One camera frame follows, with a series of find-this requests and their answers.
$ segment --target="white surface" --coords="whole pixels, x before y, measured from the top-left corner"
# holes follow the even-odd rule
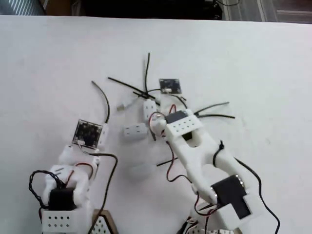
[[[157,88],[159,78],[179,78],[193,111],[231,102],[211,111],[237,119],[204,119],[206,130],[259,173],[263,196],[281,219],[281,234],[310,228],[311,25],[1,16],[0,35],[2,233],[40,232],[28,177],[57,162],[79,118],[103,122],[105,102],[92,79],[112,105],[107,152],[120,164],[106,208],[119,232],[171,234],[180,228],[195,195],[186,180],[166,182],[167,166],[145,181],[131,180],[127,168],[159,162],[170,152],[151,137],[136,144],[121,141],[122,125],[142,121],[143,101],[117,113],[117,104],[132,91],[106,79],[143,87],[148,52],[149,88]],[[101,161],[91,187],[96,207],[113,163]],[[207,170],[207,176],[214,171]],[[176,162],[172,175],[183,172]],[[223,176],[216,173],[211,180]],[[35,178],[38,193],[43,180]],[[275,227],[266,213],[246,229],[261,234]]]

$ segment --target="black circuit board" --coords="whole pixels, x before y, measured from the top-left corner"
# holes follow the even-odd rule
[[[160,92],[162,94],[181,94],[179,79],[159,79]]]
[[[79,120],[73,137],[73,144],[78,144],[78,140],[84,141],[84,147],[96,149],[103,126]]]

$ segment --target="loose wire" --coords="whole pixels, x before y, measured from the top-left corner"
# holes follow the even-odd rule
[[[93,83],[100,90],[100,92],[103,94],[103,96],[106,99],[106,103],[107,103],[107,116],[106,116],[105,123],[108,123],[109,116],[111,114],[111,108],[110,108],[110,105],[109,105],[108,98],[107,98],[106,94],[104,93],[104,91],[94,81],[91,81],[91,83]]]
[[[178,176],[176,176],[176,177],[173,178],[173,179],[169,179],[169,172],[170,172],[170,170],[171,170],[171,168],[172,168],[172,166],[173,166],[173,164],[174,164],[174,161],[175,161],[175,154],[174,154],[174,151],[173,151],[173,149],[172,149],[170,143],[169,143],[169,142],[166,142],[166,143],[167,143],[167,145],[169,146],[170,151],[171,151],[171,154],[172,154],[171,164],[170,164],[170,166],[169,166],[169,168],[168,168],[168,170],[167,170],[167,174],[166,174],[167,181],[169,181],[169,182],[174,182],[176,179],[178,179],[178,178],[180,178],[180,177],[184,177],[184,178],[186,178],[186,179],[192,184],[191,180],[188,179],[188,177],[187,177],[186,175],[178,175]]]
[[[93,220],[92,225],[91,225],[91,228],[90,228],[89,231],[88,231],[88,234],[91,234],[92,229],[93,229],[93,227],[95,226],[95,224],[96,224],[96,222],[97,222],[97,220],[98,220],[98,217],[101,215],[102,211],[104,210],[104,206],[105,206],[106,199],[107,199],[107,194],[108,194],[109,185],[110,185],[110,183],[111,183],[111,181],[112,181],[112,177],[113,177],[114,171],[115,171],[116,166],[117,166],[117,164],[118,164],[118,158],[117,158],[115,155],[113,155],[113,154],[96,153],[96,154],[89,154],[89,155],[91,155],[91,156],[108,156],[108,157],[112,157],[112,158],[115,159],[114,167],[113,167],[113,169],[112,169],[112,171],[111,171],[111,174],[110,174],[110,176],[109,176],[109,179],[108,179],[108,182],[107,182],[107,185],[106,185],[105,195],[104,195],[104,200],[103,200],[102,206],[101,206],[100,210],[98,211],[98,214],[96,215],[95,219]]]
[[[210,108],[215,107],[215,106],[222,106],[222,105],[227,105],[227,104],[230,104],[230,102],[227,101],[227,102],[223,102],[223,103],[218,103],[218,104],[210,105],[210,106],[207,106],[207,107],[205,107],[205,108],[203,108],[203,109],[200,109],[199,111],[195,111],[195,112],[194,112],[194,115],[197,116],[197,115],[199,115],[199,112],[202,112],[202,111],[204,111],[204,110],[210,109]]]
[[[219,115],[219,114],[207,114],[207,115],[199,115],[199,116],[197,116],[197,118],[204,118],[204,117],[225,117],[225,118],[235,118],[235,116]]]
[[[150,66],[150,57],[151,57],[151,53],[148,53],[147,65],[146,65],[146,70],[145,70],[145,78],[144,78],[145,92],[147,94],[148,94],[148,90],[147,90],[147,74],[148,74],[148,68]]]
[[[117,82],[117,83],[119,83],[119,84],[123,84],[123,85],[125,85],[125,86],[127,86],[127,87],[129,87],[129,88],[132,88],[132,89],[138,91],[138,92],[141,93],[141,94],[146,94],[144,91],[142,91],[142,90],[140,90],[140,89],[138,89],[138,88],[136,88],[136,87],[134,87],[134,86],[132,86],[132,85],[130,85],[130,84],[127,84],[127,83],[125,83],[125,82],[122,82],[122,81],[120,81],[120,80],[117,80],[117,79],[114,79],[114,78],[111,78],[111,77],[108,77],[108,79],[113,80],[113,81],[115,81],[115,82]],[[149,98],[152,98],[152,99],[156,99],[156,97],[154,97],[154,96],[152,96],[152,95],[150,95],[150,94],[146,94],[146,96],[148,96]]]

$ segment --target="cable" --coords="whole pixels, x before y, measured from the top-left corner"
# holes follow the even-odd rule
[[[196,221],[196,222],[193,223],[190,227],[188,227],[188,229],[185,231],[185,234],[188,234],[188,231],[189,231],[191,228],[195,227],[197,224],[198,224],[198,221]]]
[[[111,174],[110,174],[110,176],[109,176],[109,179],[108,179],[108,181],[107,181],[107,185],[106,185],[106,189],[105,189],[105,195],[104,195],[104,200],[103,200],[102,206],[101,206],[100,210],[98,211],[98,214],[97,214],[97,216],[95,217],[95,219],[94,219],[94,221],[93,221],[93,223],[92,223],[92,225],[91,225],[91,228],[90,228],[89,231],[88,231],[88,234],[91,234],[92,229],[93,229],[94,225],[96,224],[98,217],[101,215],[102,211],[104,210],[104,206],[105,206],[106,199],[107,199],[107,194],[108,194],[109,185],[110,185],[110,183],[111,183],[111,181],[112,181],[112,177],[113,177],[114,171],[115,171],[116,166],[117,166],[117,164],[118,164],[118,158],[117,158],[115,155],[113,155],[113,154],[96,153],[96,154],[89,154],[89,155],[91,155],[91,156],[108,156],[108,157],[113,157],[113,158],[115,159],[114,167],[113,167],[113,169],[112,169],[112,171],[111,171]]]
[[[52,178],[55,180],[58,189],[65,188],[65,184],[64,184],[63,181],[61,181],[61,180],[59,179],[59,177],[58,177],[56,174],[54,174],[54,173],[52,173],[52,172],[49,172],[49,171],[46,171],[46,170],[36,170],[36,171],[34,171],[34,172],[31,173],[31,175],[29,176],[29,185],[28,185],[28,189],[31,191],[31,193],[32,193],[32,194],[35,196],[35,198],[38,200],[38,202],[39,202],[39,204],[40,204],[40,207],[43,208],[43,209],[48,209],[49,207],[46,206],[46,205],[43,203],[41,197],[40,197],[40,196],[34,191],[34,189],[33,189],[33,185],[32,185],[32,184],[33,184],[33,179],[34,179],[34,175],[37,174],[37,173],[48,174],[50,177],[52,177]]]
[[[179,99],[179,101],[183,104],[183,106],[185,107],[185,109],[187,109],[187,105],[185,104],[185,102],[184,102],[179,96],[171,95],[171,94],[169,94],[169,95],[172,96],[172,97],[176,97],[177,99]]]
[[[199,116],[197,116],[197,118],[204,118],[204,117],[225,117],[225,118],[235,118],[235,116],[219,115],[219,114],[207,114],[207,115],[199,115]]]
[[[219,144],[219,149],[215,152],[214,157],[213,157],[213,165],[214,165],[214,167],[216,167],[216,165],[215,165],[216,156],[217,156],[218,153],[219,153],[221,150],[223,150],[223,149],[224,149],[224,144],[223,144],[223,141],[221,140],[221,141],[220,141],[220,144]]]
[[[197,116],[199,114],[199,112],[202,112],[204,110],[210,109],[210,108],[215,107],[215,106],[221,106],[221,105],[227,105],[227,104],[230,104],[230,102],[227,101],[227,102],[223,102],[223,103],[218,103],[218,104],[214,104],[214,105],[211,105],[211,106],[207,106],[207,107],[205,107],[203,109],[200,109],[199,111],[194,112],[194,115]]]
[[[171,162],[171,161],[172,161],[172,159],[170,159],[170,160],[168,160],[168,161],[165,161],[165,162],[161,162],[161,163],[159,163],[159,164],[156,164],[156,166],[159,167],[159,166],[165,165],[165,164],[167,164],[167,163],[169,163],[169,162]]]
[[[216,1],[217,3],[223,5],[223,6],[236,6],[236,5],[238,5],[239,2],[240,2],[240,0],[238,0],[237,3],[233,3],[233,4],[224,4],[224,3],[222,3],[222,2],[220,2],[220,1],[218,1],[218,0],[215,0],[215,1]]]
[[[170,110],[169,110],[169,113],[171,113],[172,109],[174,109],[175,112],[176,112],[176,105],[175,105],[175,104],[172,104],[172,105],[171,105]]]
[[[140,90],[140,89],[138,89],[138,88],[136,88],[136,87],[134,87],[134,86],[132,86],[132,85],[130,85],[130,84],[127,84],[127,83],[125,83],[125,82],[122,82],[122,81],[120,81],[120,80],[117,80],[117,79],[114,79],[114,78],[111,78],[111,77],[108,77],[108,79],[113,80],[113,81],[115,81],[115,82],[117,82],[117,83],[119,83],[119,84],[123,84],[123,85],[125,85],[125,86],[127,86],[127,87],[129,87],[129,88],[132,88],[132,89],[138,91],[139,93],[145,94],[145,95],[148,96],[149,98],[156,99],[154,96],[149,95],[149,94],[145,93],[144,91],[142,91],[142,90]]]
[[[68,182],[69,182],[69,180],[70,180],[70,178],[72,177],[72,175],[73,175],[74,172],[75,172],[74,170],[72,170],[72,171],[70,172],[70,174],[69,174],[69,176],[68,176],[68,179],[67,179],[67,182],[65,183],[65,186],[66,186],[66,187],[67,187]]]
[[[148,94],[148,90],[147,90],[147,73],[148,73],[148,67],[150,66],[150,57],[151,57],[151,53],[148,53],[147,65],[146,65],[146,71],[145,71],[145,79],[144,79],[145,92],[147,94]]]
[[[262,197],[262,181],[261,181],[261,178],[260,176],[253,170],[251,169],[248,165],[246,165],[245,163],[243,163],[242,161],[238,160],[237,158],[235,158],[236,161],[242,165],[243,167],[245,167],[248,171],[250,171],[258,180],[259,182],[259,196],[260,196],[260,199],[264,205],[264,207],[267,209],[267,211],[276,219],[277,221],[277,227],[276,227],[276,230],[275,230],[275,234],[278,233],[278,230],[279,230],[279,227],[280,227],[280,221],[278,219],[278,217],[276,216],[276,214],[274,214],[274,212],[267,206],[267,204],[264,202],[263,200],[263,197]]]
[[[175,154],[174,154],[174,151],[173,151],[171,145],[169,144],[169,142],[166,141],[166,143],[167,143],[167,145],[169,146],[169,148],[170,148],[170,150],[171,150],[171,153],[172,153],[171,164],[170,164],[170,166],[169,166],[169,168],[168,168],[168,170],[167,170],[167,174],[166,174],[167,181],[169,181],[169,182],[174,182],[176,179],[178,179],[178,178],[180,178],[180,177],[184,177],[184,178],[186,178],[186,179],[192,184],[191,180],[188,179],[186,175],[178,175],[178,176],[176,176],[176,177],[173,178],[173,179],[169,179],[169,172],[170,172],[170,170],[171,170],[171,168],[172,168],[172,166],[173,166],[173,164],[174,164],[174,161],[175,161]]]
[[[89,180],[90,180],[92,178],[93,172],[94,172],[93,166],[91,164],[89,164],[89,163],[86,163],[86,162],[77,163],[75,166],[79,166],[79,165],[86,165],[86,166],[89,166],[91,168],[91,174],[89,176]]]
[[[106,102],[107,102],[107,117],[106,117],[105,123],[108,123],[109,115],[111,114],[111,108],[110,108],[110,105],[109,105],[108,98],[107,98],[106,94],[104,93],[104,91],[94,81],[91,81],[91,83],[93,83],[101,91],[101,93],[103,94],[103,96],[106,99]]]

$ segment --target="red wire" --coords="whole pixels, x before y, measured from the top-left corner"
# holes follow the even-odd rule
[[[151,116],[149,117],[149,119],[148,119],[148,126],[149,126],[149,128],[150,128],[150,131],[153,133],[153,134],[155,134],[153,131],[152,131],[152,128],[151,128],[151,120],[152,120],[152,116],[154,115],[154,114],[160,114],[160,115],[162,115],[162,116],[164,116],[165,117],[165,115],[162,113],[162,112],[159,112],[159,111],[155,111],[155,112],[153,112],[152,114],[151,114]]]
[[[171,107],[170,107],[169,113],[171,113],[171,111],[172,111],[173,108],[175,109],[175,112],[176,112],[176,105],[175,105],[175,104],[172,104]]]

